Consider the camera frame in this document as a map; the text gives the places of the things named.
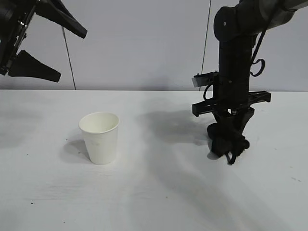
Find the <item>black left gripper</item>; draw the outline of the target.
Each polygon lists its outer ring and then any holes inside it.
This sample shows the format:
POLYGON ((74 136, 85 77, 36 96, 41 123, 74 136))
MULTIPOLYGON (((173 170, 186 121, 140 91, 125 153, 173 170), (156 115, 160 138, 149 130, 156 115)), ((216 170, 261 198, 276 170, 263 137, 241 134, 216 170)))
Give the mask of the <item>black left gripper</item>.
POLYGON ((41 63, 25 50, 17 53, 33 15, 37 14, 85 38, 87 29, 61 0, 2 0, 0 2, 0 73, 59 82, 61 73, 41 63))

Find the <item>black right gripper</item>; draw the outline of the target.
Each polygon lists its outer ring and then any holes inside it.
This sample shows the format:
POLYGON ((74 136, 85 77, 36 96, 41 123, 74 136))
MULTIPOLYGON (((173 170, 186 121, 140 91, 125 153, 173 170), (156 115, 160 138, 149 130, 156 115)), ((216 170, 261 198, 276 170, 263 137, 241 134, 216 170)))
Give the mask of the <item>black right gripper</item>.
POLYGON ((216 125, 213 137, 225 140, 241 139, 243 130, 254 115, 255 103, 270 102, 271 93, 249 91, 249 81, 233 82, 219 76, 219 72, 197 74, 192 78, 195 87, 206 87, 203 101, 192 105, 196 117, 213 113, 216 125))

